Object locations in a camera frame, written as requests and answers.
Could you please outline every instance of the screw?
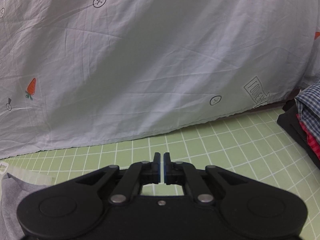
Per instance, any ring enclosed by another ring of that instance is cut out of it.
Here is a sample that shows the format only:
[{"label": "screw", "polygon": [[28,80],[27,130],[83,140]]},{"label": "screw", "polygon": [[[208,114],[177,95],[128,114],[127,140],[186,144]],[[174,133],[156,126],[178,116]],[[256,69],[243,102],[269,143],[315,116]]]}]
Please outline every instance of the screw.
[{"label": "screw", "polygon": [[198,200],[202,203],[209,203],[214,200],[213,196],[210,194],[200,194]]},{"label": "screw", "polygon": [[122,203],[124,201],[126,201],[126,197],[125,195],[122,195],[122,194],[116,194],[116,195],[113,195],[111,196],[110,200],[113,202],[113,203]]},{"label": "screw", "polygon": [[166,204],[166,202],[164,200],[159,200],[158,201],[158,205],[159,206],[164,206]]}]

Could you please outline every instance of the pile of clothes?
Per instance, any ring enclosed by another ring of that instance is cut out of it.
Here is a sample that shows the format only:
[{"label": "pile of clothes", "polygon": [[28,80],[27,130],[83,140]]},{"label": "pile of clothes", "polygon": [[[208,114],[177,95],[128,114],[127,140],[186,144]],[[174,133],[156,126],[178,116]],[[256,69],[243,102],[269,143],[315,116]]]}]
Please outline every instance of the pile of clothes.
[{"label": "pile of clothes", "polygon": [[295,97],[300,126],[307,143],[320,159],[320,80]]}]

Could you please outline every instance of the orange carrot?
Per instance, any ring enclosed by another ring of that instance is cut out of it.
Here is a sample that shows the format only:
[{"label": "orange carrot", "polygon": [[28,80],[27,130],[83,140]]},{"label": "orange carrot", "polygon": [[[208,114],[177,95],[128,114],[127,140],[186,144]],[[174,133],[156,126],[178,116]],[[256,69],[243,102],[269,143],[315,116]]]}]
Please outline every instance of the orange carrot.
[{"label": "orange carrot", "polygon": [[29,95],[33,96],[36,92],[36,79],[34,78],[28,85],[27,92]]},{"label": "orange carrot", "polygon": [[34,78],[28,85],[28,88],[26,91],[26,98],[30,97],[30,99],[33,100],[31,96],[33,96],[35,92],[36,92],[36,79]]},{"label": "orange carrot", "polygon": [[320,36],[320,32],[316,32],[315,39],[318,38],[319,36]]}]

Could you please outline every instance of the black plastic mount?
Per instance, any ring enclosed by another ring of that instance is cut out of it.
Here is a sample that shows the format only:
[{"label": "black plastic mount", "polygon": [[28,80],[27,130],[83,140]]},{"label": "black plastic mount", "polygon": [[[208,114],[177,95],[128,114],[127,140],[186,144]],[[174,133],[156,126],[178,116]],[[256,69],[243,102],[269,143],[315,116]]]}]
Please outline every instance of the black plastic mount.
[{"label": "black plastic mount", "polygon": [[153,162],[110,165],[24,198],[17,218],[28,240],[297,240],[307,208],[296,195],[209,165],[164,154],[164,180],[181,196],[143,196],[160,182]]}]

